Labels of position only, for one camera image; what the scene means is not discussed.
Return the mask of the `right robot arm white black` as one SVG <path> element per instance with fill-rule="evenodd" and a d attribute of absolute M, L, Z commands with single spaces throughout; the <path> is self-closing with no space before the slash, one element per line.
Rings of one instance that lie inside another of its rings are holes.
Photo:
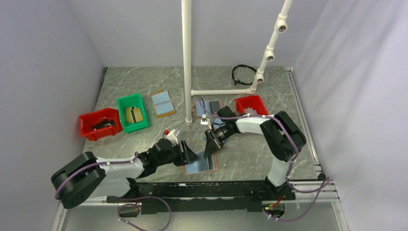
<path fill-rule="evenodd" d="M 205 131 L 204 157 L 220 150 L 224 141 L 234 134 L 253 133 L 263 135 L 272 154 L 270 183 L 265 186 L 266 196 L 276 200 L 283 195 L 289 180 L 290 166 L 306 145 L 306 137 L 290 116 L 280 111 L 274 115 L 236 115 L 229 106 L 217 111 L 217 118 L 224 124 Z"/>

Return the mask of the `brown blue card holder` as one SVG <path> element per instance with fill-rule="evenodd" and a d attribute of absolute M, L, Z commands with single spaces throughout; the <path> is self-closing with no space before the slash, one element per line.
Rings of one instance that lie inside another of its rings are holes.
<path fill-rule="evenodd" d="M 208 158 L 204 158 L 204 152 L 198 154 L 199 160 L 188 163 L 183 166 L 184 175 L 196 175 L 207 172 L 217 172 L 218 171 L 218 162 L 216 154 L 212 154 Z"/>

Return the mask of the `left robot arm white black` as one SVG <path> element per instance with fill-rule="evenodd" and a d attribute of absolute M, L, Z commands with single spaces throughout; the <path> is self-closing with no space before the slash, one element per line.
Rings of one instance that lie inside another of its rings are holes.
<path fill-rule="evenodd" d="M 132 202 L 141 195 L 137 179 L 155 173 L 163 165 L 179 167 L 199 159 L 184 140 L 173 144 L 165 138 L 147 151 L 135 152 L 127 158 L 106 159 L 84 152 L 53 174 L 54 197 L 66 209 L 94 197 L 116 197 Z"/>

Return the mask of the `grey credit card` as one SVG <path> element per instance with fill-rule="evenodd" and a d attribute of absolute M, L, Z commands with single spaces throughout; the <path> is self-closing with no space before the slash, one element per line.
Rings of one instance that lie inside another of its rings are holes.
<path fill-rule="evenodd" d="M 204 157 L 204 152 L 199 153 L 199 171 L 200 172 L 205 172 L 205 171 L 212 171 L 215 170 L 215 161 L 214 161 L 214 155 L 210 155 L 209 157 Z"/>

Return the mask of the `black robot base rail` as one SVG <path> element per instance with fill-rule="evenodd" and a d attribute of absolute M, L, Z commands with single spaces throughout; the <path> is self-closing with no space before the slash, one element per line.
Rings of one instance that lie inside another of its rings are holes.
<path fill-rule="evenodd" d="M 285 186 L 276 190 L 266 180 L 141 182 L 122 197 L 108 196 L 108 203 L 141 204 L 143 215 L 166 212 L 245 210 L 261 212 L 268 203 L 295 200 Z"/>

